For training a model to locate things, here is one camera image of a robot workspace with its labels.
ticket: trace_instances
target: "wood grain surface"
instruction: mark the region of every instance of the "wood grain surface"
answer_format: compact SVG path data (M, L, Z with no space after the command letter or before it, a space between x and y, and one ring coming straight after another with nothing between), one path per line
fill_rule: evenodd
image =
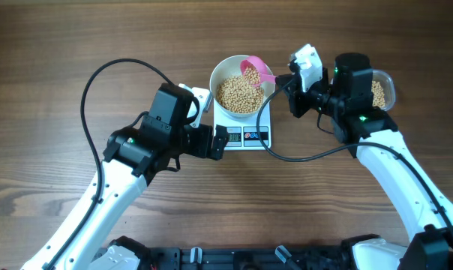
M175 83L208 88L228 56L262 57L288 73L290 53L313 44L327 68L356 51L395 82L389 112L410 151L453 201L453 1L168 1L0 6L0 268L18 269L56 231L95 173L80 98L102 64L147 61ZM136 64L105 70L88 94L88 126L102 152L116 129L152 104L161 78ZM338 142L316 115L271 104L273 149L313 155ZM213 124L213 112L203 123ZM322 125L331 128L325 118ZM127 209L108 238L149 247L337 244L407 234L371 174L347 151L285 163L264 151L219 162L181 157Z

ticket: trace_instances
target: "pink cup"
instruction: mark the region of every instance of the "pink cup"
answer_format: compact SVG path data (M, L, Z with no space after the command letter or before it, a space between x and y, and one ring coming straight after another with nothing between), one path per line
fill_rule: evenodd
M255 55L248 56L245 60L240 63L241 74L245 74L245 70L248 66L253 65L256 71L259 72L259 83L253 85L254 87L260 86L263 82L275 84L276 76L269 74L269 69L266 67L265 62L260 57Z

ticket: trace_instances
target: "container of beans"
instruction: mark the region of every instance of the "container of beans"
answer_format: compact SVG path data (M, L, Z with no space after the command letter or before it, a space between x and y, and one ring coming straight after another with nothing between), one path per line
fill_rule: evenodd
M234 55L223 60L210 77L214 102L223 113L237 119L254 116L275 90L275 85L269 82L264 82L259 87L252 86L260 80L260 75L253 67L247 68L242 76L240 63L247 57L248 55ZM273 75L270 68L267 68L268 73Z
M373 92L373 105L378 106L384 111L388 111L395 104L395 87L393 79L386 72L373 70L373 82L371 84Z

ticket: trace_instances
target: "scale label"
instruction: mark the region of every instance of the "scale label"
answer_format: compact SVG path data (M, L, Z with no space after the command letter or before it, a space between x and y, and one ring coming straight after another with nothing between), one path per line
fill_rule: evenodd
M268 145L269 128L265 126L259 127L259 132L262 135L263 142ZM262 146L257 127L243 127L243 146Z
M241 127L227 127L229 139L226 147L239 147L242 146L242 128Z

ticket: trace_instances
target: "digital scale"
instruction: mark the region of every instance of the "digital scale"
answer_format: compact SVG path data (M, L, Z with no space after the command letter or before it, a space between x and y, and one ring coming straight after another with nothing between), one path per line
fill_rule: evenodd
M214 125L226 127L229 133L229 142L226 144L225 151L232 150L265 150L257 133L258 113L249 118L234 118L227 115L216 100L214 102ZM262 117L259 120L259 130L262 133L263 142L272 147L272 127L270 125L270 104L263 109Z

